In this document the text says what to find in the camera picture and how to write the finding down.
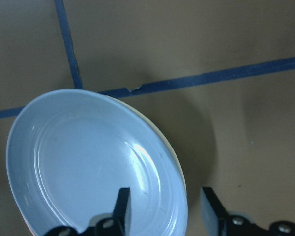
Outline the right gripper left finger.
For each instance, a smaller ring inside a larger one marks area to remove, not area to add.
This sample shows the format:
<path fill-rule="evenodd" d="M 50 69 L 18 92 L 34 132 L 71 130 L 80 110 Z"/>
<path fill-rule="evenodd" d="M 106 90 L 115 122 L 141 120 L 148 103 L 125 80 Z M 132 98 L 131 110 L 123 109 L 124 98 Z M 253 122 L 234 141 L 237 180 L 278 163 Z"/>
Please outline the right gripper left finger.
<path fill-rule="evenodd" d="M 130 234 L 131 217 L 131 191 L 129 187 L 120 188 L 113 210 L 112 218 L 116 223 L 118 234 L 128 236 Z"/>

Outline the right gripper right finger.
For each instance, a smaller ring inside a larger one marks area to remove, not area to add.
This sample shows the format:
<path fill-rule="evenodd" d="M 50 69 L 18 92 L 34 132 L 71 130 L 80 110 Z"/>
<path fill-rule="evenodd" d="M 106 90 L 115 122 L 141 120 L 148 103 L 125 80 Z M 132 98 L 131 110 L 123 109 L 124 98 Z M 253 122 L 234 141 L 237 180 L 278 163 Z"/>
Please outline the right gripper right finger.
<path fill-rule="evenodd" d="M 209 236 L 224 236 L 226 209 L 211 187 L 201 188 L 201 216 Z"/>

